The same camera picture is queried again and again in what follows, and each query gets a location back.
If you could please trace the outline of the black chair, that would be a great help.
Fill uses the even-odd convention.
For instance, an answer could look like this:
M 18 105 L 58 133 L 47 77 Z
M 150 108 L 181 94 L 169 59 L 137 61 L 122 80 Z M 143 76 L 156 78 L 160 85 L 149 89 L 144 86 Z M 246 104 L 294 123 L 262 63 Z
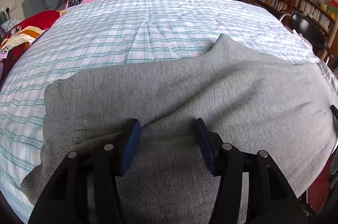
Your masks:
M 284 13 L 279 21 L 290 29 L 301 34 L 312 45 L 314 54 L 325 49 L 326 38 L 321 30 L 307 17 L 293 13 Z

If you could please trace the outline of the blue plaid bed sheet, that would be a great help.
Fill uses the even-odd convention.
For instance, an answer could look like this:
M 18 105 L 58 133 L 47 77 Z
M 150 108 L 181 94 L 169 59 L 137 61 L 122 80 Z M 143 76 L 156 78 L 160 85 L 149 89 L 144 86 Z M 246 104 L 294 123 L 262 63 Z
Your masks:
M 1 193 L 27 222 L 23 178 L 40 163 L 44 90 L 83 69 L 174 60 L 208 51 L 219 35 L 293 64 L 319 58 L 267 10 L 232 0 L 101 0 L 67 9 L 1 83 Z

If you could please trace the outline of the wooden bookshelf with books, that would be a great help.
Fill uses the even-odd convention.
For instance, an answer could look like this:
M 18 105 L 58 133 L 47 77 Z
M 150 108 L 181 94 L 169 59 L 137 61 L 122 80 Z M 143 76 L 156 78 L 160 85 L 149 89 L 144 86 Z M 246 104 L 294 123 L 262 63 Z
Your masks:
M 308 17 L 326 37 L 331 36 L 336 23 L 335 14 L 320 0 L 256 0 L 256 3 L 278 17 L 284 13 Z

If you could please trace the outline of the red patterned quilt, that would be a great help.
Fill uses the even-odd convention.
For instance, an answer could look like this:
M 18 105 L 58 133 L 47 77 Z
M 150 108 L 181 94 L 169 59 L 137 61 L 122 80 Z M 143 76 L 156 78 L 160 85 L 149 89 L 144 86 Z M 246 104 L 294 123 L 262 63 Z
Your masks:
M 1 41 L 1 81 L 18 59 L 67 11 L 46 10 L 15 25 Z

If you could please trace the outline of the wall power socket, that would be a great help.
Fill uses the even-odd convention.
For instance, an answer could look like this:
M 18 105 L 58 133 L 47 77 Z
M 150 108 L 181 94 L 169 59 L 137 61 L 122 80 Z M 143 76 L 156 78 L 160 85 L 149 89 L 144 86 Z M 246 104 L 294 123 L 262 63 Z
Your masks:
M 15 0 L 11 0 L 9 2 L 1 2 L 1 11 L 5 13 L 9 13 L 17 8 L 17 4 Z

